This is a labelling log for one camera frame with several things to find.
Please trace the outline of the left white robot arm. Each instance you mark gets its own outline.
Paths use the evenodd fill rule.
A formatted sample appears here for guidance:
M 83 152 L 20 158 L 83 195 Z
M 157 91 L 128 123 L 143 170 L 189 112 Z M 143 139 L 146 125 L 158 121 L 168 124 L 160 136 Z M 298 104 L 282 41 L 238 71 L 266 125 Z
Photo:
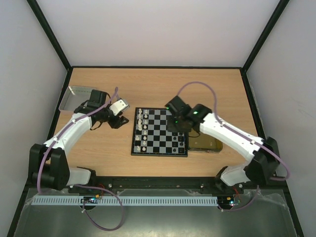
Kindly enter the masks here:
M 95 123 L 108 123 L 118 129 L 129 122 L 122 114 L 129 108 L 126 100 L 100 90 L 92 90 L 90 98 L 81 103 L 70 120 L 53 137 L 43 144 L 34 144 L 30 148 L 28 180 L 35 184 L 41 194 L 44 188 L 62 190 L 68 186 L 89 183 L 92 170 L 88 168 L 70 168 L 67 155 L 76 142 L 87 131 L 92 131 Z

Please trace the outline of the black magnetic chess board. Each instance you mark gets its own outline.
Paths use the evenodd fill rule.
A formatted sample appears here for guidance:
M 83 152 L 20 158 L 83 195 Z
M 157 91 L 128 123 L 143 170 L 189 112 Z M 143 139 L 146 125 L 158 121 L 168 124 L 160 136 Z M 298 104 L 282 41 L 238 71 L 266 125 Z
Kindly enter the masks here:
M 143 117 L 142 130 L 138 130 L 139 108 L 135 109 L 134 128 L 131 143 L 132 156 L 156 156 L 156 157 L 187 157 L 188 156 L 188 135 L 187 133 L 170 132 L 167 130 L 167 118 L 171 115 L 165 108 L 141 108 Z M 148 118 L 144 118 L 144 111 L 148 110 Z

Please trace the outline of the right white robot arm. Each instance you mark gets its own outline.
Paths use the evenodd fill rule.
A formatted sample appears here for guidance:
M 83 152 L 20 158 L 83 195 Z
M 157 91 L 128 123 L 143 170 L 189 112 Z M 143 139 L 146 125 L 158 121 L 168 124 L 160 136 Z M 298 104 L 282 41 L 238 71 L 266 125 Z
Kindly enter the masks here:
M 211 136 L 237 151 L 245 162 L 235 166 L 224 166 L 215 176 L 215 187 L 220 193 L 227 193 L 234 185 L 252 182 L 265 186 L 279 165 L 275 158 L 278 147 L 275 139 L 263 139 L 246 133 L 221 120 L 213 110 L 197 104 L 193 108 L 179 96 L 166 105 L 171 113 L 167 130 L 188 133 L 191 130 Z

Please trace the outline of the gold metal tin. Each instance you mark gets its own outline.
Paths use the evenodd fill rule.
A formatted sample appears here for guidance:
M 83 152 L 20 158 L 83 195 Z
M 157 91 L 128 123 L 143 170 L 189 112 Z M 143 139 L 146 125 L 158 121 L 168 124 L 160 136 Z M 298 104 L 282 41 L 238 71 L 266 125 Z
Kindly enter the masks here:
M 188 150 L 191 152 L 219 153 L 223 143 L 218 139 L 194 130 L 188 133 Z

